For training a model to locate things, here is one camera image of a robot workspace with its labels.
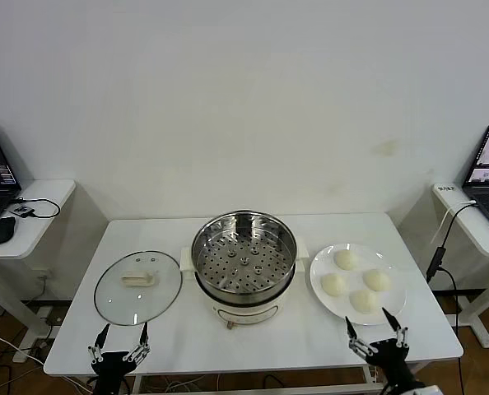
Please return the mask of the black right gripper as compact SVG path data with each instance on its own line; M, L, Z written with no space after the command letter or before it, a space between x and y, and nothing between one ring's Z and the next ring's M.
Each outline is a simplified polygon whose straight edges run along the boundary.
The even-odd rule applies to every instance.
M386 339L369 344L358 337L351 321L345 317L349 338L348 346L369 365L377 366L383 371L389 388L414 389L417 387L417 381L405 361L409 352L408 327L402 327L396 317L386 308L383 308L383 313L395 332L396 339Z

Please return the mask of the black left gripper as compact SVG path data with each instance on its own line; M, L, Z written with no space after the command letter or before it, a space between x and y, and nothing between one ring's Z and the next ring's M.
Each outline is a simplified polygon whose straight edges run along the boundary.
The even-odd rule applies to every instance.
M121 386L124 384L127 394L131 394L131 388L125 376L132 373L137 364L140 364L149 354L148 322L142 328L139 343L130 351L106 352L102 355L102 349L109 331L109 324L99 332L95 342L87 349L91 356L91 368L95 372L95 377L90 379L95 386L92 393L94 395L120 394Z

